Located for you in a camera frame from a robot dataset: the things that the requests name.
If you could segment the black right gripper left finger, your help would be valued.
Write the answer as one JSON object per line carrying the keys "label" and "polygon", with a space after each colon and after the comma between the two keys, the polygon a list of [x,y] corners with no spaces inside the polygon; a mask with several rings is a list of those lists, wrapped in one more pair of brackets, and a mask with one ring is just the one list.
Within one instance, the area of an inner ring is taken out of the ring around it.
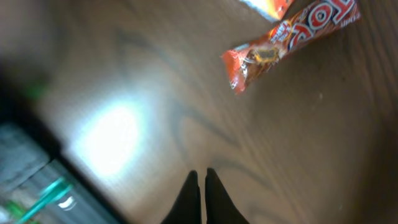
{"label": "black right gripper left finger", "polygon": [[161,224],[201,224],[201,195],[195,170],[189,172],[176,201]]}

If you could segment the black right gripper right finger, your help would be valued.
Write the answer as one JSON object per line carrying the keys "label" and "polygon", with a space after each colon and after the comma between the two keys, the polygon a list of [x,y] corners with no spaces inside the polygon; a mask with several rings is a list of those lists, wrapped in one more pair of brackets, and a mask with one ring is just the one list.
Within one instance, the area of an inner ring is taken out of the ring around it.
{"label": "black right gripper right finger", "polygon": [[249,224],[212,168],[207,168],[205,178],[205,204],[207,224]]}

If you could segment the small orange snack packet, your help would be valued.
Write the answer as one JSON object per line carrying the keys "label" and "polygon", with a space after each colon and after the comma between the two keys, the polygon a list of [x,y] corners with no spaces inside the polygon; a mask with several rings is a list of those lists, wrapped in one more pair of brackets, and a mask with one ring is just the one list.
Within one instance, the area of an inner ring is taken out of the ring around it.
{"label": "small orange snack packet", "polygon": [[280,21],[294,0],[240,0],[271,22]]}

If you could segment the orange chocolate bar wrapper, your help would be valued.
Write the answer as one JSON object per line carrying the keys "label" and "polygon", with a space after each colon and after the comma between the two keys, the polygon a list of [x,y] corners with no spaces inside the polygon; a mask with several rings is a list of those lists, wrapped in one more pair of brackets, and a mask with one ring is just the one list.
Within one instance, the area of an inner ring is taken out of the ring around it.
{"label": "orange chocolate bar wrapper", "polygon": [[261,74],[311,41],[331,34],[361,18],[356,0],[316,0],[257,40],[226,51],[231,89],[243,92]]}

